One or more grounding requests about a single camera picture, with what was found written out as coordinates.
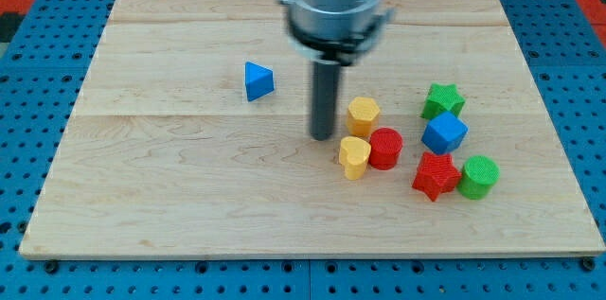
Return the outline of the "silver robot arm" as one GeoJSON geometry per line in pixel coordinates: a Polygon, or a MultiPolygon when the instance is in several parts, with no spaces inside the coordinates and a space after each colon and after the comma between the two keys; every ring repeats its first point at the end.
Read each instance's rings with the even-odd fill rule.
{"type": "Polygon", "coordinates": [[[393,11],[382,0],[277,0],[295,50],[313,63],[350,66],[371,51],[393,11]]]}

